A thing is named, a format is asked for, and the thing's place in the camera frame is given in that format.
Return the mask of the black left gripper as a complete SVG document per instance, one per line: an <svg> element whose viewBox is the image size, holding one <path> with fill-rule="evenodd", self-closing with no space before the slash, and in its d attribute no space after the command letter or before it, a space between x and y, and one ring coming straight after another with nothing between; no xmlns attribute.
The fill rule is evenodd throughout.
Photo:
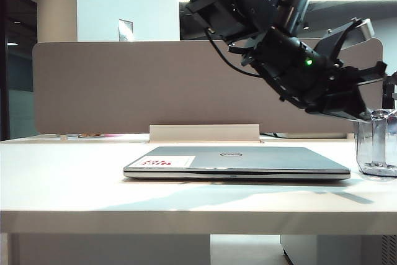
<svg viewBox="0 0 397 265"><path fill-rule="evenodd" d="M272 27L248 40L248 65L269 86L311 115L368 122L368 110L358 85L383 81L387 64L358 69L338 59L348 28L332 31L311 48L296 37Z"/></svg>

